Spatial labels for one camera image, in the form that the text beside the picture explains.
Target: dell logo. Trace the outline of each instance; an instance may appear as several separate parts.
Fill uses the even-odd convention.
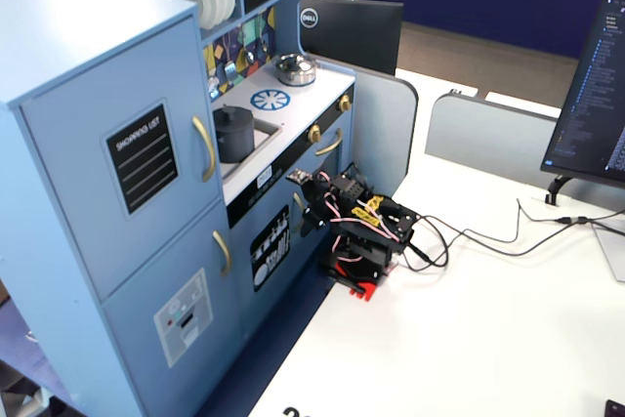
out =
[[[319,23],[319,15],[315,9],[304,9],[300,14],[300,21],[304,28],[314,28]]]

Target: black pot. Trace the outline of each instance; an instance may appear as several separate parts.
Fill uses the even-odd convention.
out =
[[[224,106],[213,112],[219,159],[240,163],[254,151],[254,115],[249,109]]]

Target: monitor screen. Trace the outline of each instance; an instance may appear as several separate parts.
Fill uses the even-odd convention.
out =
[[[625,187],[625,0],[602,0],[542,169]]]
[[[307,53],[395,75],[403,4],[302,0],[300,33]]]

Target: white desk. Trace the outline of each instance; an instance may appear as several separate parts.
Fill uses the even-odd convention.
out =
[[[502,95],[500,93],[488,92],[486,95],[488,102],[505,104],[507,106],[516,107],[529,112],[538,112],[540,114],[546,114],[555,118],[560,117],[560,109],[557,107],[547,106],[537,102],[531,102],[529,100],[523,100],[521,98],[510,97],[508,95]]]
[[[440,78],[430,77],[422,73],[411,72],[398,68],[395,77],[410,83],[419,94],[419,105],[417,106],[417,124],[415,126],[414,138],[412,141],[411,162],[415,156],[419,157],[425,152],[428,128],[430,126],[430,116],[434,103],[443,95],[452,90],[456,90],[466,97],[474,97],[478,94],[478,89],[463,85],[461,83],[449,82]]]
[[[514,232],[516,197],[535,217],[607,213],[532,199],[543,194],[426,155],[396,200],[501,237]],[[559,227],[523,220],[515,250]],[[439,252],[426,229],[413,240]],[[590,417],[625,401],[625,285],[590,227],[519,259],[465,240],[450,251],[442,276],[397,268],[370,303],[335,285],[252,415]]]

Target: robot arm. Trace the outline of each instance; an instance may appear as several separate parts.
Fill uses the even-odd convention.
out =
[[[393,254],[410,244],[417,214],[347,172],[330,177],[295,170],[287,179],[302,188],[309,203],[302,236],[329,225],[336,238],[322,266],[368,301],[389,272]]]

